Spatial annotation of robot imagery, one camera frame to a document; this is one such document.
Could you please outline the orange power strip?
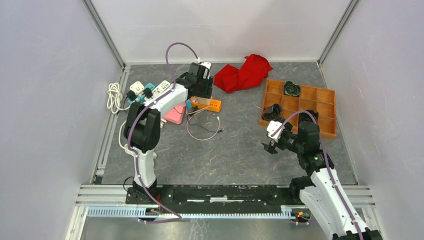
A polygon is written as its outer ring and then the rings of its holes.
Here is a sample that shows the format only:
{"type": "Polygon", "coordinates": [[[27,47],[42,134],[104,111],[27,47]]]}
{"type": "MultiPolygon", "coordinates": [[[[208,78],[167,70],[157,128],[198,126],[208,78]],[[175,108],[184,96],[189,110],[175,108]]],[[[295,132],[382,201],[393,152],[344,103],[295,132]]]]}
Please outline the orange power strip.
{"type": "Polygon", "coordinates": [[[222,109],[222,102],[217,99],[211,99],[209,104],[202,104],[192,97],[190,99],[190,103],[193,107],[197,107],[198,109],[206,109],[207,111],[212,111],[217,113],[220,112],[222,109]]]}

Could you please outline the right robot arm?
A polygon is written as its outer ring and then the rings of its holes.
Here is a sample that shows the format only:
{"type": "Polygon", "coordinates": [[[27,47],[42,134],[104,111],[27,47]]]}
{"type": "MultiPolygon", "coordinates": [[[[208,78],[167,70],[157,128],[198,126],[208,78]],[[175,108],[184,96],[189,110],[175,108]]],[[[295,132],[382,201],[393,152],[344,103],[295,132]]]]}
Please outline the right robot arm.
{"type": "Polygon", "coordinates": [[[329,240],[381,240],[378,230],[372,230],[360,217],[340,184],[337,171],[322,143],[315,116],[300,110],[294,116],[308,115],[310,120],[298,123],[297,133],[288,118],[265,110],[262,119],[268,121],[266,135],[270,139],[264,149],[276,154],[277,149],[297,155],[306,175],[292,179],[289,199],[305,204],[329,240]]]}

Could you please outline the beige cube plug adapter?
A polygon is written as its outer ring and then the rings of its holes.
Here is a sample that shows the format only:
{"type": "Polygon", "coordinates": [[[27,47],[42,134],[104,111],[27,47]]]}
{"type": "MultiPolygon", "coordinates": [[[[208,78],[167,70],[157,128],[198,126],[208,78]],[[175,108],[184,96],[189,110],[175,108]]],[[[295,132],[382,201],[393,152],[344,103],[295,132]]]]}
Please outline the beige cube plug adapter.
{"type": "Polygon", "coordinates": [[[190,100],[192,103],[208,106],[211,103],[212,98],[193,96],[190,100]]]}

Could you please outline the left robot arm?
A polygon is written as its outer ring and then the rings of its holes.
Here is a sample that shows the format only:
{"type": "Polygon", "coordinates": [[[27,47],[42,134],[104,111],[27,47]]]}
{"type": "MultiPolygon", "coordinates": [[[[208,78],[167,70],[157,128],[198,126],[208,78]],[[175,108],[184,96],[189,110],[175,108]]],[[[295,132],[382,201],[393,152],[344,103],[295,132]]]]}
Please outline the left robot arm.
{"type": "Polygon", "coordinates": [[[214,78],[211,67],[210,62],[193,62],[188,71],[176,78],[164,92],[143,103],[134,102],[129,108],[123,135],[134,158],[132,185],[145,204],[151,204],[157,198],[154,149],[161,137],[161,119],[191,97],[212,97],[214,78]]]}

